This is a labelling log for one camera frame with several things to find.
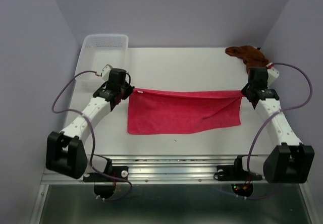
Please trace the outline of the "pink microfiber towel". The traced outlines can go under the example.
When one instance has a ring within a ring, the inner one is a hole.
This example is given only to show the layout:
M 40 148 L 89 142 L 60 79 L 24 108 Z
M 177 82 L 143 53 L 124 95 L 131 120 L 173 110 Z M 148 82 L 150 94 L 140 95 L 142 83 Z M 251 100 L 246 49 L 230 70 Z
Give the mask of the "pink microfiber towel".
M 193 134 L 241 124 L 239 90 L 175 92 L 136 88 L 129 98 L 132 135 Z

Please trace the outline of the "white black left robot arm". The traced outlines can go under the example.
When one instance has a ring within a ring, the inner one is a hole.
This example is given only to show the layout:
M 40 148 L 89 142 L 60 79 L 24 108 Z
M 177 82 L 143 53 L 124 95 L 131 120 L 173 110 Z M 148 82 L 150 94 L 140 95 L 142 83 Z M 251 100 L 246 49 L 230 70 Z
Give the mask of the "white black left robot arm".
M 84 143 L 88 137 L 96 144 L 94 128 L 134 90 L 130 74 L 124 69 L 106 65 L 99 77 L 103 84 L 93 93 L 83 111 L 68 109 L 77 117 L 59 132 L 51 132 L 47 138 L 45 166 L 48 170 L 78 179 L 84 174 L 95 173 L 102 181 L 115 180 L 111 161 L 105 160 L 95 168 L 94 152 L 87 155 Z

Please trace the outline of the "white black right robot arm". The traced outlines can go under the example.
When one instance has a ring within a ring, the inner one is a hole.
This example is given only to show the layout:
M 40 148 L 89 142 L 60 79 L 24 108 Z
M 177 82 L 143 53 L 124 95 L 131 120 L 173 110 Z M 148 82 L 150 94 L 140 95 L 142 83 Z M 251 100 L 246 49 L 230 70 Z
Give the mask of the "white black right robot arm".
M 272 64 L 249 69 L 248 82 L 241 92 L 263 124 L 251 143 L 248 155 L 232 166 L 232 173 L 239 179 L 253 174 L 263 176 L 268 183 L 303 184 L 314 159 L 314 149 L 304 145 L 294 133 L 284 115 L 286 110 L 281 108 L 277 92 L 269 87 L 278 76 L 279 72 Z M 267 157 L 253 155 L 257 139 L 264 129 L 268 132 L 273 149 Z

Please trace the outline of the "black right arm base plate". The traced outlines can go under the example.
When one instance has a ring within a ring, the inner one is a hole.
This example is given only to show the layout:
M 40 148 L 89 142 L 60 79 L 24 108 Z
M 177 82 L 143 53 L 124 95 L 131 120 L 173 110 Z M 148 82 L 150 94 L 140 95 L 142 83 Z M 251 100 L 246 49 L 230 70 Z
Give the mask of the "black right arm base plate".
M 253 194 L 253 181 L 261 181 L 262 176 L 259 174 L 251 174 L 243 169 L 242 158 L 244 155 L 238 155 L 233 164 L 217 165 L 217 170 L 213 178 L 222 182 L 238 182 L 242 184 L 231 184 L 233 193 L 238 197 L 248 199 Z

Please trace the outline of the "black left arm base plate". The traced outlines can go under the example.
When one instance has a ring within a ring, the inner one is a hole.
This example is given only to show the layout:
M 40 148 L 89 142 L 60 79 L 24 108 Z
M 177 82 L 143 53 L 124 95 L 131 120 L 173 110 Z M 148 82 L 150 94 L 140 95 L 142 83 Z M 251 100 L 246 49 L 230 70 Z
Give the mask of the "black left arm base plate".
M 96 171 L 90 168 L 92 172 L 85 173 L 82 181 L 85 183 L 93 183 L 93 192 L 97 200 L 102 202 L 117 201 L 127 197 L 133 190 L 132 183 L 128 180 L 129 167 L 126 165 L 114 166 L 112 160 L 103 156 L 103 171 Z M 118 191 L 117 187 L 121 187 L 121 183 L 129 185 L 127 191 Z

